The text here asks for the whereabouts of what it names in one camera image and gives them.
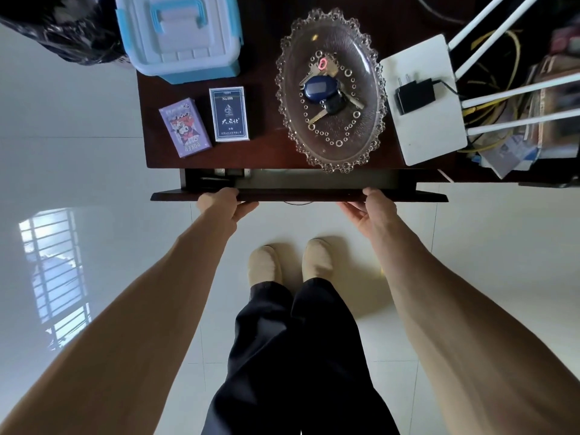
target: black pants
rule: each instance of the black pants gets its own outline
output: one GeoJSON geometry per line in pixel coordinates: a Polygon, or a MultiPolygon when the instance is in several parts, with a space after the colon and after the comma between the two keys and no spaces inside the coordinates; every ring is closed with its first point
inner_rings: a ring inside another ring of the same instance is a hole
{"type": "Polygon", "coordinates": [[[398,434],[331,283],[310,279],[295,298],[275,282],[252,293],[203,435],[398,434]]]}

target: drawer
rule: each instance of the drawer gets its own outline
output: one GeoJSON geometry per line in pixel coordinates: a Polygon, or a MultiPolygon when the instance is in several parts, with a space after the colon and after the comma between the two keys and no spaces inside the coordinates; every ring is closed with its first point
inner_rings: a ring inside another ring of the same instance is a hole
{"type": "Polygon", "coordinates": [[[224,187],[240,190],[240,201],[363,201],[362,189],[381,189],[393,201],[447,202],[443,194],[417,190],[415,170],[355,169],[349,174],[320,169],[181,169],[181,188],[155,192],[152,201],[196,201],[224,187]]]}

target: black plastic bag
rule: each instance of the black plastic bag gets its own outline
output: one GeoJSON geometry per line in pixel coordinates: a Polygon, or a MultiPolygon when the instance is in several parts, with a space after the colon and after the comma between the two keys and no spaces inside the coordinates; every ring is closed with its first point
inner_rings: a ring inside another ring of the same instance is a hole
{"type": "Polygon", "coordinates": [[[73,63],[109,63],[125,55],[115,0],[11,0],[0,7],[0,23],[73,63]]]}

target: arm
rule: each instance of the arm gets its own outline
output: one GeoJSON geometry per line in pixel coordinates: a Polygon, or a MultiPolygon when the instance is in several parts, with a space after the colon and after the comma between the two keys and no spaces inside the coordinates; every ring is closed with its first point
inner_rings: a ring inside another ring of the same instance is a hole
{"type": "Polygon", "coordinates": [[[1,435],[153,434],[236,222],[237,191],[200,197],[201,215],[43,373],[1,435]]]}
{"type": "Polygon", "coordinates": [[[570,434],[580,382],[532,332],[439,262],[380,191],[339,204],[370,239],[453,435],[570,434]]]}

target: person's right arm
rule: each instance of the person's right arm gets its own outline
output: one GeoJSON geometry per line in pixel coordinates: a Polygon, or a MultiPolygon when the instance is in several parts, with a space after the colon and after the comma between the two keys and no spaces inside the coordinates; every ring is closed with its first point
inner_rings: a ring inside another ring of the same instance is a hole
{"type": "Polygon", "coordinates": [[[580,433],[580,382],[539,338],[447,269],[377,189],[339,206],[371,241],[453,435],[580,433]]]}

